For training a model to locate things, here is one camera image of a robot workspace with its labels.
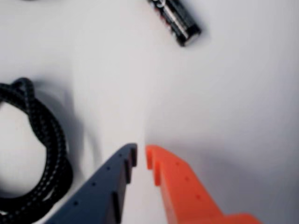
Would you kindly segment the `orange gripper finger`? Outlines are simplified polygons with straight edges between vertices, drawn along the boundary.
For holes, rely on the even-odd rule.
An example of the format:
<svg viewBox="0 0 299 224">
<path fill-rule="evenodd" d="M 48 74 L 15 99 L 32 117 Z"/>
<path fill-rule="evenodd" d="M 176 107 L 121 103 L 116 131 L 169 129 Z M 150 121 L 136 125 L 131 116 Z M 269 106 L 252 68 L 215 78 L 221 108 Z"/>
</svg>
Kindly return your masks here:
<svg viewBox="0 0 299 224">
<path fill-rule="evenodd" d="M 191 166 L 182 158 L 157 145 L 147 145 L 147 167 L 160 187 L 170 224 L 258 224 L 251 214 L 225 215 Z"/>
</svg>

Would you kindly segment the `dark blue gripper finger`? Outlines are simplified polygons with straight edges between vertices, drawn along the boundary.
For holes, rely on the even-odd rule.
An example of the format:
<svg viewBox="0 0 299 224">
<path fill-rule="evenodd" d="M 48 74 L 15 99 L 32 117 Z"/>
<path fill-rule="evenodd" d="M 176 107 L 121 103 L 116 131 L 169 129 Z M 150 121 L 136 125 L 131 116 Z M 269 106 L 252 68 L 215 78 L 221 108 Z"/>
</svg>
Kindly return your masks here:
<svg viewBox="0 0 299 224">
<path fill-rule="evenodd" d="M 126 186 L 137 166 L 137 144 L 116 151 L 53 215 L 49 224 L 119 224 Z"/>
</svg>

